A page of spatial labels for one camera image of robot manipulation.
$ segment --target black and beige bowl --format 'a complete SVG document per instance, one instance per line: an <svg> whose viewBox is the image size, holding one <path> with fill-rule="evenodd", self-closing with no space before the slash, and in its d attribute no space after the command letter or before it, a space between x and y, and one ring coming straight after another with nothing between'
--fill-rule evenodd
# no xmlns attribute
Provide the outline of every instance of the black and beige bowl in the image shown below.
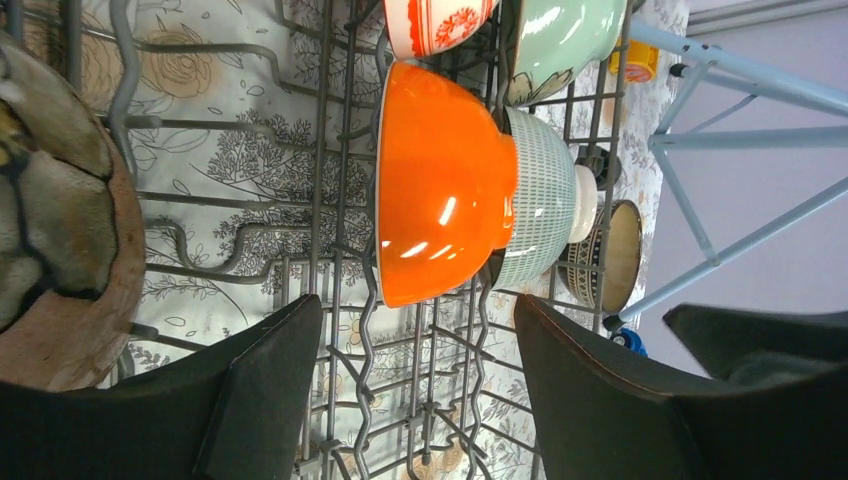
<svg viewBox="0 0 848 480"><path fill-rule="evenodd" d="M560 255L560 261L598 267L600 265L601 241L604 232L601 228L604 209L598 206L595 226L586 240L569 243ZM603 278L603 299L601 310L615 314L624 309L639 274L642 258L642 217L636 204L629 200L613 202L610 214L609 240L604 262L606 273ZM559 269L560 278L574 297L590 308L598 301L599 273L588 268L563 267Z"/></svg>

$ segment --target orange bowl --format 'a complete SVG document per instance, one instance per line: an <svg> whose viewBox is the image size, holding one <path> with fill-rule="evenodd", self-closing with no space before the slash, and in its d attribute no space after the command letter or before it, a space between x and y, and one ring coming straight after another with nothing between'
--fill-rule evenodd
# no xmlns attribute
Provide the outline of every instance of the orange bowl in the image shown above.
<svg viewBox="0 0 848 480"><path fill-rule="evenodd" d="M391 65L377 147L377 270L400 307L462 285L512 236L518 161L486 108L450 80Z"/></svg>

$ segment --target metal dish rack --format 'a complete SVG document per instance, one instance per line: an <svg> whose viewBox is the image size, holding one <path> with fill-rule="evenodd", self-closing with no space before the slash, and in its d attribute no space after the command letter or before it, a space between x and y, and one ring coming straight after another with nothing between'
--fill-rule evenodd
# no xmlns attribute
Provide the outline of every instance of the metal dish rack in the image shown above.
<svg viewBox="0 0 848 480"><path fill-rule="evenodd" d="M324 0L323 2L324 28L322 29L322 31L326 32L323 34L320 31L310 30L306 27L294 24L290 19L284 16L283 1L275 0L275 11L277 15L277 20L281 25L281 28L297 30L300 33L305 33L307 35L313 36L316 39L320 38L322 47L320 55L320 76L322 80L320 81L320 88L317 91L313 91L309 88L305 88L299 85L283 82L281 80L281 76L279 75L279 69L281 66L279 64L276 54L272 50L261 45L213 44L176 46L152 45L140 42L133 38L132 32L130 30L128 18L126 15L128 0L112 0L110 2L110 18L112 21L112 28L114 29L114 33L106 31L97 31L84 26L82 23L81 0L65 0L62 8L62 16L64 18L61 19L50 18L42 14L27 11L24 9L22 0L7 0L5 2L5 10L7 17L6 29L18 40L22 39L24 18L28 18L34 21L48 22L52 25L62 27L62 31L64 32L65 40L67 41L68 45L68 57L65 63L66 71L61 73L68 79L70 84L76 88L80 87L82 81L80 73L81 53L79 46L81 45L83 32L88 35L94 35L99 38L115 42L118 45L124 64L124 74L120 80L119 88L113 99L108 114L101 115L101 119L109 127L111 135L116 145L118 146L119 150L126 159L130 171L134 176L137 174L137 168L135 164L135 159L133 158L133 152L128 136L128 132L131 129L199 128L207 130L242 130L265 135L269 138L274 137L274 132L272 130L261 125L240 124L234 122L209 122L191 119L166 120L155 116L130 115L130 101L132 100L140 77L139 60L137 57L137 51L139 50L159 54L252 53L264 57L270 63L272 78L279 88L283 88L297 94L310 95L316 98L316 125L318 139L325 138L328 102L335 101L343 105L343 129L338 137L338 140L341 142L341 149L339 152L332 152L333 154L338 154L341 157L341 171L339 175L340 184L338 196L339 200L336 206L334 207L338 214L336 217L336 238L335 243L333 243L331 246L335 253L332 257L328 258L326 256L322 256L321 245L318 245L318 242L313 242L310 246L310 255L308 257L283 258L271 261L265 265L259 275L232 275L228 273L228 265L231 266L237 263L242 253L242 249L240 249L239 246L240 242L243 240L243 237L241 235L237 235L233 256L219 267L202 268L193 264L189 259L189 255L186 252L185 241L177 242L178 256L181 259L182 266L165 266L157 264L148 265L148 269L150 271L156 271L160 273L171 273L174 275L183 275L190 277L202 277L219 282L231 282L239 284L262 283L268 278L268 276L271 274L272 269L275 267L282 267L284 268L283 271L287 272L289 271L288 267L292 265L302 265L303 268L305 268L305 271L307 272L304 274L304 277L308 278L306 282L306 290L308 293L320 293L318 288L319 268L324 267L332 269L335 274L333 277L333 281L335 282L335 285L333 286L332 290L333 294L331 295L331 298L325 299L325 322L329 322L329 331L331 332L331 334L329 335L327 342L328 344L325 350L326 355L319 358L318 364L327 365L327 368L329 369L329 378L335 378L337 374L350 375L356 382L357 402L352 405L341 405L341 402L336 401L335 386L331 385L331 391L328 397L329 400L327 404L314 405L310 403L307 412L307 418L309 419L310 424L314 425L315 422L318 422L320 424L321 417L326 415L326 420L324 421L323 425L325 428L323 435L321 435L320 438L316 438L316 436L314 435L314 428L304 428L302 430L303 433L301 444L301 457L295 460L295 476L297 476L298 478L322 479L339 478L339 476L344 479L351 478L351 473L348 470L350 467L354 467L354 465L350 462L347 462L346 464L342 457L342 454L350 454L355 460L354 463L356 476L359 478L376 478L379 477L381 474L394 471L398 467L402 468L405 465L406 472L409 475L409 478L418 479L419 477L415 473L415 460L417 458L420 458L420 462L422 462L424 465L427 465L431 461L432 454L434 452L445 451L451 447L451 444L453 442L458 441L460 446L462 447L462 450L465 452L469 460L467 478L470 479L478 476L482 476L483 478L492 478L492 475L490 474L491 466L488 465L486 461L488 455L476 443L478 434L482 430L487 430L488 432L494 435L498 435L514 443L518 448L530 451L533 454L530 478L544 478L544 471L542 468L540 468L541 457L539 455L538 448L534 445L528 445L518 439L512 438L506 432L500 431L495 426L485 424L481 418L480 411L477 405L480 396L486 395L496 401L503 402L511 406L512 408L530 413L530 408L528 405L521 405L510 399L499 396L493 392L488 392L483 388L484 370L486 364L488 363L499 364L515 372L522 371L519 365L511 365L507 362L504 362L503 360L500 360L492 354L484 351L482 348L486 340L486 336L491 329L497 328L507 331L511 330L507 326L489 324L488 322L485 310L486 298L487 295L490 293L490 289L486 285L490 283L487 282L486 279L473 279L462 288L450 294L427 302L429 304L428 307L431 306L433 312L432 316L429 316L430 318L425 318L425 316L428 315L425 315L424 304L419 304L413 307L415 334L411 338L393 341L391 342L392 345L386 343L378 344L374 342L374 340L371 338L371 335L369 334L369 320L371 318L372 313L381 304L378 298L377 281L373 270L375 265L374 235L372 232L371 241L366 245L364 251L361 251L353 246L346 245L344 241L345 225L343 222L343 218L345 209L350 208L345 205L347 158L353 155L353 153L351 152L350 143L352 140L357 139L359 137L365 135L374 135L376 131L375 129L378 125L379 112L375 110L373 115L373 121L370 126L360 129L354 129L351 126L351 112L354 108L363 108L363 106L357 105L356 102L352 100L354 83L353 62L354 53L357 51L357 28L370 15L379 15L379 13L375 13L375 10L379 10L378 6L380 4L380 1L381 0L369 0L367 5L364 6L358 5L356 2L351 2L348 17L350 18L350 21L345 26L345 29L347 31L347 38L342 39L330 33L332 32L331 22L333 0ZM477 57L473 61L461 61L461 49L464 48L461 46L459 47L459 49L443 54L440 57L427 59L422 63L446 76L451 77L453 80L456 80L458 74L464 69L484 67L486 69L487 77L486 88L484 92L478 92L478 94L480 95L481 100L485 101L486 105L492 108L495 118L502 122L503 118L500 115L500 112L502 108L501 99L503 98L503 95L505 93L506 69L498 71L496 65L499 60L505 59L506 46L503 44L503 42L500 42L498 38L499 29L497 18L499 17L499 9L500 7L496 9L495 14L484 27L484 33L486 35L486 42L488 42L488 48L485 48L482 52L478 52L479 55L477 55ZM628 46L627 39L629 38L629 25L630 12L628 9L628 12L625 16L624 28L622 31L622 46L617 48L618 51L622 52L622 55L620 56L621 65L618 70L619 74L616 78L616 87L613 92L604 92L604 85L606 81L607 72L606 61L604 61L601 63L600 68L598 68L597 91L594 95L577 97L575 96L574 85L572 84L568 88L567 95L565 98L559 100L546 100L540 103L540 105L566 105L566 120L565 125L563 125L563 131L565 132L564 140L567 143L586 145L589 148L592 148L593 146L601 142L609 144L609 168L611 170L609 172L610 178L616 178L615 170L619 168L618 162L614 160L618 149L619 124L621 118L620 100L624 96L624 73L626 71L626 68L624 68L624 66L626 62L626 51ZM345 75L344 86L346 94L344 98L333 97L329 93L327 78L329 75L328 69L330 60L330 50L334 46L343 47L347 51L347 71ZM386 47L387 39L384 32L382 38L377 44L376 49L376 63L378 66L378 71L380 73L380 78L383 80L385 79L386 63L388 61L391 61ZM607 137L600 137L599 125L601 120L602 102L608 99L611 99L615 103L612 122L612 133ZM569 132L571 129L570 120L573 112L573 106L576 102L593 102L594 104L591 122L591 133L587 138L573 139L569 136ZM535 111L535 107L530 107L529 110L532 113ZM274 202L274 204L279 206L281 203L284 203L284 206L290 208L311 209L313 213L313 220L311 226L309 228L306 228L306 230L309 232L312 239L317 239L319 238L319 228L321 219L321 215L319 215L319 212L322 209L329 208L326 204L322 202L321 195L321 181L323 178L322 168L324 166L324 159L328 155L329 151L326 145L322 142L318 142L314 147L307 147L303 145L285 143L277 138L274 138L274 141L278 146L286 149L298 151L311 151L311 153L313 153L316 157L315 171L313 177L314 179L316 179L316 185L314 185L313 188L314 194L312 202ZM188 197L181 195L149 192L139 192L139 196L140 198L148 201L162 201L218 207L244 208L244 204L246 203L244 201L226 198L197 196ZM612 198L613 186L610 185L606 189L606 201L604 202L603 206L605 219L604 221L606 223L609 222L610 218ZM272 202L268 202L266 205L259 205L257 202L248 203L251 203L251 205L249 206L250 208L270 208ZM373 212L373 178L372 195L371 198L369 198L368 203L369 210ZM178 225L170 223L168 221L148 221L146 224L146 228L169 229L174 233L176 238L179 239L180 237L183 237L184 240L185 232ZM587 265L572 265L564 262L558 262L557 266L554 268L588 268L590 270L598 271L600 275L603 275L603 258L605 256L604 252L606 251L607 237L608 236L604 236L603 246L601 247L602 260L599 267L591 267ZM342 276L340 273L342 272L343 264L346 262L358 262L362 265L365 281L368 285L369 295L367 297L367 301L361 306L341 305L340 290ZM283 276L283 282L286 284L284 285L284 288L281 289L283 293L279 296L279 298L275 299L275 306L277 307L285 305L289 301L287 288L289 279L286 278L285 275ZM558 275L552 274L549 289L549 301L557 307L593 313L593 330L595 332L600 332L602 315L600 302L598 302L599 305L595 308L588 308L580 305L557 301L554 299L557 282ZM599 297L603 295L602 285L603 282L599 280L599 287L601 288L601 291L598 292ZM502 291L502 293L517 295L517 292L507 290ZM439 306L440 304L446 302L464 303L464 312L466 313L467 317L467 321L464 327L454 330L440 326ZM360 315L359 328L362 337L362 344L364 347L364 354L362 355L348 354L339 349L338 327L340 314L342 312L351 311L358 312ZM143 325L136 325L133 330L133 335L136 339L160 342L162 344L183 348L189 351L197 351L204 347L203 345L189 342L183 339L171 338L164 335L160 335L156 331L156 329ZM435 363L436 359L434 354L435 349L426 348L427 343L435 344L437 339L449 340L451 342L455 342L457 345L464 348L464 354L461 356L462 360L459 361L456 365L454 365L454 367L449 372L437 370ZM369 376L371 374L371 369L373 366L374 355L375 352L381 349L388 348L389 346L397 346L400 344L411 345L411 348L413 349L414 363L412 365L412 376L411 378L404 379L402 381L395 382L391 385L382 386L379 388L380 390L385 390L387 388L407 387L409 391L409 410L408 412L406 412L404 418L399 418L396 422L388 426L375 429L372 428L371 415L371 403L374 399L374 387L369 385ZM120 370L119 376L121 377L131 375L133 373L131 358L128 359L126 356L122 357L122 360L119 362L118 367ZM433 385L436 375L445 374L455 375L461 378L463 387L462 395L459 398L451 400L449 402L449 405L447 406L442 406L434 400ZM426 383L426 387L420 389L421 383ZM419 395L424 394L423 390L426 390L427 400L425 402L420 402ZM346 445L341 439L337 438L336 432L334 430L335 416L338 414L338 410L340 408L358 408L362 415L361 427L359 429L358 434L356 435L355 440L352 442L351 445ZM456 413L459 414L458 420L455 420L454 417L454 414ZM434 432L440 429L449 432L449 435L447 435L447 437L440 437L447 441L447 445L437 443L437 435L435 435ZM370 440L379 435L385 435L390 432L401 432L404 430L405 435L407 437L407 452L405 456L397 458L396 460L387 464L368 464L365 458L365 453L368 450Z"/></svg>

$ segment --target wire rack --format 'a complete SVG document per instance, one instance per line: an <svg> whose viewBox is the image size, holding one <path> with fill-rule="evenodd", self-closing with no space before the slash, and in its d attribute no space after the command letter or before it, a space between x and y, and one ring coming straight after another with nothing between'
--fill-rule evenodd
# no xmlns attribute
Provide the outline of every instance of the wire rack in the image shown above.
<svg viewBox="0 0 848 480"><path fill-rule="evenodd" d="M170 273L174 275L201 277L213 279L218 282L230 282L237 284L259 284L265 282L271 274L273 268L282 268L284 272L289 271L289 267L300 265L306 272L304 277L305 292L321 293L318 285L318 271L320 268L329 268L333 273L333 288L329 298L325 298L325 322L328 323L327 331L330 332L327 336L327 344L323 349L323 355L318 359L319 365L324 365L329 370L329 378L335 378L336 375L349 375L356 384L355 402L337 401L335 395L335 386L331 385L331 392L328 396L326 404L313 404L310 397L310 404L307 409L306 418L308 419L307 428L302 429L302 441L300 449L300 457L295 459L295 476L299 478L341 478L348 479L352 477L351 472L355 471L354 476L358 478L376 478L388 472L397 472L398 469L405 469L408 478L419 479L420 474L416 473L416 462L428 465L432 461L435 452L444 452L451 448L456 442L459 443L463 452L467 456L468 464L465 469L467 478L483 477L492 478L492 470L495 466L491 465L487 460L489 455L478 445L478 438L481 432L500 436L514 444L517 448L528 451L532 454L532 465L529 468L529 478L537 479L544 478L544 471L541 468L541 457L537 446L528 444L519 439L511 437L508 433L500 430L496 426L486 424L481 418L478 403L482 397L496 402L502 402L517 410L532 413L529 405L523 405L512 399L498 395L494 392L487 391L484 388L483 380L485 377L485 368L487 365L495 364L500 367L507 368L522 374L520 365L510 364L495 355L487 352L483 345L485 344L487 335L492 329L499 329L514 334L514 330L508 326L500 324L490 324L486 315L486 299L490 294L491 278L487 278L484 269L478 278L470 280L466 285L442 297L433 299L425 304L418 304L411 307L410 314L414 322L414 335L409 338L393 340L391 342L379 343L372 338L369 332L369 320L372 318L375 310L382 305L378 295L378 285L375 277L375 241L374 233L371 233L370 241L364 249L357 249L345 243L345 224L343 221L346 209L358 208L346 205L346 185L347 185L347 159L353 155L351 142L357 138L372 136L372 140L376 139L376 129L379 124L379 111L374 109L371 116L371 124L364 128L354 129L352 127L352 112L355 109L373 108L371 105L361 104L353 100L354 88L354 55L363 51L376 55L377 70L382 80L386 78L387 65L392 61L389 50L387 49L387 36L384 33L377 42L377 48L373 51L362 49L357 46L357 30L359 26L368 17L372 15L381 15L378 8L380 0L369 0L367 4L357 4L351 2L348 12L348 23L345 25L346 38L335 35L332 32L332 17L333 17L333 0L324 0L323 2L323 21L324 25L320 31L311 30L305 26L298 25L284 15L284 5L282 0L274 0L274 12L276 20L282 28L298 31L312 36L320 40L320 77L319 88L312 90L300 85L287 83L282 80L280 69L283 67L278 60L277 54L270 48L255 44L208 44L208 45L154 45L144 43L133 38L127 18L127 5L129 0L112 0L110 2L110 19L112 22L113 32L100 31L88 28L82 22L82 6L81 0L65 0L62 3L61 18L45 16L37 12L31 12L24 8L22 0L7 0L5 2L5 11L7 17L6 29L18 40L23 36L24 19L47 22L55 26L60 26L67 42L67 59L64 63L65 71L61 72L75 88L81 86L81 41L83 32L87 35L94 35L98 38L114 42L118 45L121 58L124 65L123 76L120 80L118 90L111 103L108 113L104 112L101 119L108 126L111 135L123 154L127 165L130 168L134 177L137 175L137 165L133 157L133 151L130 144L128 132L132 129L139 128L197 128L206 130L242 130L264 135L273 140L273 142L282 148L295 151L308 151L315 155L315 171L313 178L316 185L313 188L313 198L311 202L247 202L242 200L234 200L228 198L215 197L198 197L198 196L182 196L164 193L139 192L139 197L147 201L169 202L171 204L192 204L206 205L217 207L236 207L236 208L252 208L262 209L271 208L272 206L285 206L295 209L311 210L312 224L308 227L291 227L286 231L307 232L310 238L319 238L319 222L321 216L318 214L322 210L333 209L337 212L335 226L335 241L331 245L334 255L322 255L321 246L318 242L312 242L308 256L300 258L284 257L269 261L261 271L256 275L244 276L232 274L232 269L235 264L240 261L243 252L242 242L248 229L263 229L279 227L264 227L264 226L246 226L235 239L235 248L233 255L221 265L216 267L201 267L196 265L190 259L186 248L185 231L172 222L167 220L147 221L145 227L148 229L168 229L177 240L177 254L181 265L167 266L159 264L149 264L148 270L160 273ZM462 72L477 69L483 72L485 76L485 88L483 91L475 92L485 104L493 112L493 116L500 125L503 125L503 107L502 98L506 90L507 69L498 69L498 63L505 63L506 51L509 48L505 44L498 25L500 16L500 6L495 10L494 15L488 20L486 25L481 29L480 33L475 36L474 41L460 46L458 49L450 51L438 57L428 58L421 63L434 71L437 71L453 80L457 80ZM570 145L584 145L588 148L593 148L601 143L608 144L610 154L610 178L616 178L616 169L618 163L615 161L618 150L619 139L619 124L621 118L621 99L624 96L624 72L626 71L626 52L629 38L630 11L625 15L624 28L622 31L621 46L617 47L617 51L622 52L617 78L615 80L615 89L611 92L605 92L604 85L606 83L607 61L601 62L598 68L598 77L596 82L596 91L592 95L575 95L574 84L568 87L565 96L560 99L546 100L537 105L529 107L531 113L541 105L564 104L566 107L565 124L563 125L564 140ZM330 93L328 86L328 75L330 68L330 50L332 48L343 48L347 52L347 63L345 73L345 83L343 97L336 97ZM343 105L343 123L342 131L338 136L341 148L339 151L330 151L324 142L317 142L312 146L295 145L286 143L276 137L274 131L268 127L257 124L244 124L235 122L210 122L203 120L192 119L162 119L157 116L137 116L131 115L130 102L136 91L140 79L140 66L138 59L138 51L145 51L158 54L178 54L178 53L250 53L258 55L268 63L269 73L273 82L278 88L285 89L293 94L309 95L316 100L315 118L317 125L317 138L325 138L327 125L327 105L329 102L337 102ZM614 102L614 114L612 121L611 134L609 136L599 136L600 119L602 102L612 100ZM571 138L571 118L574 106L579 102L588 102L592 108L592 120L590 134L586 138ZM338 155L341 158L339 172L339 195L336 205L327 205L322 201L322 169L324 168L325 158L330 155ZM371 195L368 199L368 204L365 210L372 214L374 211L373 197L373 178L371 179ZM609 185L606 188L605 202L603 204L604 225L609 223L611 205L614 186ZM564 262L558 262L554 268L573 267L585 268L599 272L599 298L603 296L603 281L604 273L604 258L606 252L605 235L603 245L601 246L601 262L600 265L592 267L588 265L575 265ZM342 305L340 301L342 268L345 263L355 262L362 266L362 271L365 276L365 282L368 286L367 300L362 305ZM548 300L566 311L584 311L594 315L593 330L600 333L602 331L602 313L600 302L596 302L595 308L588 308L581 305L571 304L555 299L557 275L552 274L550 288L548 292ZM292 280L283 276L283 288L281 294L275 299L275 306L285 305L289 301L289 282ZM503 290L501 293L517 295L517 292ZM440 304L450 302L459 302L461 311L465 316L464 325L458 328L446 328L441 322ZM343 352L339 348L339 322L343 312L355 312L359 315L359 329L362 338L362 346L364 353L351 354ZM172 338L159 334L155 328L136 324L133 328L133 337L138 340L155 341L172 347L185 349L188 351L197 351L204 348L204 345L192 343L184 339ZM429 348L428 345L434 345L439 341L449 341L455 343L462 348L463 353L458 356L457 361L450 368L439 368L436 362L435 349ZM412 349L412 368L410 378L405 378L400 381L395 381L388 385L374 386L370 382L372 367L374 365L374 356L382 349L394 347L398 345L406 345ZM118 377L125 377L133 374L132 359L126 354L121 357L118 363ZM442 405L436 401L434 393L434 383L438 376L453 376L459 379L462 385L461 395L446 402ZM395 389L406 389L408 393L408 406L404 415L397 418L396 421L380 428L374 428L372 422L372 405L375 395L378 392L385 392ZM358 410L361 415L361 426L355 438L351 442L345 442L337 437L335 431L336 418L341 414L341 410ZM440 435L437 432L446 432L446 435ZM400 435L406 437L406 454L389 462L382 464L372 464L368 458L369 446L373 440L383 435ZM353 462L345 461L343 455L347 454Z"/></svg>

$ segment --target blue stand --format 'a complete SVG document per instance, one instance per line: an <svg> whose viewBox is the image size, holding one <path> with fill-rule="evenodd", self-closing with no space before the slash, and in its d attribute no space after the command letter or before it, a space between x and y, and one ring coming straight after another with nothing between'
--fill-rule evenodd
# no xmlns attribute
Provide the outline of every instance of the blue stand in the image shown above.
<svg viewBox="0 0 848 480"><path fill-rule="evenodd" d="M677 98L668 108L657 130L648 139L648 146L662 169L665 181L689 224L706 260L688 272L647 295L619 317L624 321L655 306L669 296L707 276L723 264L756 247L772 235L795 224L807 215L828 205L848 192L848 177L789 210L763 227L729 247L716 252L704 230L689 197L668 160L669 150L728 150L766 148L845 148L848 147L848 127L794 128L751 130L744 132L701 133L709 125L740 110L754 98L762 97L819 112L848 118L848 92L836 90L805 80L773 67L725 52L719 47L705 45L692 39L649 27L639 20L630 25L630 38L678 54L695 62L675 72L685 78ZM718 70L724 73L713 73ZM669 128L700 82L747 93L749 96L724 112L683 134L669 134Z"/></svg>

